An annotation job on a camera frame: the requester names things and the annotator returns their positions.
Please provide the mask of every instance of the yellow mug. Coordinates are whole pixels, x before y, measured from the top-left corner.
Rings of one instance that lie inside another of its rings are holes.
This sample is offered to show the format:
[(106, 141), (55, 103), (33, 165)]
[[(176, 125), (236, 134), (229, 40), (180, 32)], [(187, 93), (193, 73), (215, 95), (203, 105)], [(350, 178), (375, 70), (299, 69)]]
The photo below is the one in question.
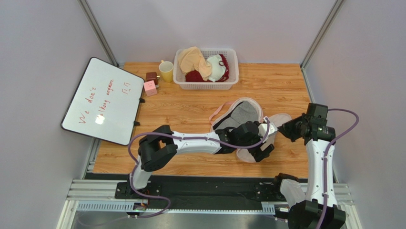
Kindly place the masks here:
[(159, 71), (161, 72), (161, 78), (165, 82), (173, 81), (173, 63), (169, 61), (161, 61), (159, 64)]

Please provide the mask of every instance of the white plastic basket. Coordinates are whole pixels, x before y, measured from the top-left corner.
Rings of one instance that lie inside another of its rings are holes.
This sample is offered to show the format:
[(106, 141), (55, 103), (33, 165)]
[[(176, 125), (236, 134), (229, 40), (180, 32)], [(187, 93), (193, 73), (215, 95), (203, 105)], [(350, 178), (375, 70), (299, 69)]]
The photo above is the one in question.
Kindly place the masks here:
[(240, 72), (238, 71), (238, 60), (237, 54), (235, 53), (234, 49), (200, 49), (202, 51), (203, 56), (207, 59), (207, 57), (217, 54), (223, 54), (225, 59), (228, 63), (229, 68), (229, 75), (228, 80), (225, 82), (217, 83), (217, 82), (210, 82), (210, 83), (201, 83), (201, 82), (185, 82), (186, 78), (185, 75), (182, 73), (181, 68), (178, 64), (178, 55), (184, 49), (179, 49), (176, 52), (175, 60), (174, 60), (174, 67), (173, 67), (173, 81), (181, 86), (182, 89), (185, 90), (228, 90), (231, 88), (233, 84), (238, 82), (238, 76)]

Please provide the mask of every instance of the gray floor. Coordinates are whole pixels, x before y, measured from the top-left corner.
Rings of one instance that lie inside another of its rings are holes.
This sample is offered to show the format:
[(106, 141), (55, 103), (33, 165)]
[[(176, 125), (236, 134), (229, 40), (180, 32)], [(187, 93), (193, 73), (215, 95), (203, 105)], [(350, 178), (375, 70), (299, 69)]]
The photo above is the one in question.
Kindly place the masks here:
[[(77, 212), (85, 224), (100, 224), (126, 216), (122, 212)], [(72, 229), (88, 229), (77, 222)], [(123, 219), (97, 229), (288, 229), (286, 223), (263, 215), (182, 214), (168, 213), (150, 219)]]

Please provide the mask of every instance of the table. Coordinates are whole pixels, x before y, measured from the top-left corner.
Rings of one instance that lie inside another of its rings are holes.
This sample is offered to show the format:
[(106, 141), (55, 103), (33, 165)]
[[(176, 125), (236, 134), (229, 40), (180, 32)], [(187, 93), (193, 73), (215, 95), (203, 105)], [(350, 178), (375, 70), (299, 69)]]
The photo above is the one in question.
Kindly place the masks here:
[[(128, 62), (124, 70), (145, 78), (147, 72), (159, 72), (158, 62)], [(256, 100), (264, 115), (288, 113), (296, 118), (306, 112), (309, 97), (298, 64), (239, 64), (240, 80), (230, 90), (182, 90), (174, 82), (160, 80), (158, 94), (144, 97), (137, 121), (141, 123), (134, 135), (150, 132), (161, 125), (183, 133), (207, 133), (208, 117), (224, 102), (241, 97)], [(229, 106), (213, 118), (224, 114)], [(291, 143), (277, 134), (275, 150), (260, 163), (240, 161), (235, 152), (226, 155), (185, 154), (172, 158), (156, 175), (217, 176), (217, 177), (274, 177), (287, 173), (307, 177), (307, 154), (303, 140)], [(138, 141), (132, 145), (137, 152)], [(102, 141), (94, 173), (128, 174), (134, 162), (126, 146)]]

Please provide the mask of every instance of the bag strap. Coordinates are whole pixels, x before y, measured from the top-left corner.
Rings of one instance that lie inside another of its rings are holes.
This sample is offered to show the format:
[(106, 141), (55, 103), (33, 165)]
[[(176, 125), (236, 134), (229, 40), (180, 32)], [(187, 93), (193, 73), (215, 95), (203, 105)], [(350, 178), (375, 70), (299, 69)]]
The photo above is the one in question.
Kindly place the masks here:
[(213, 118), (214, 116), (216, 116), (216, 115), (221, 111), (221, 109), (223, 108), (223, 106), (224, 106), (224, 105), (232, 105), (234, 102), (235, 102), (235, 101), (225, 102), (225, 103), (223, 103), (221, 106), (219, 106), (219, 108), (209, 117), (209, 122), (210, 122), (211, 124), (213, 124), (212, 118)]

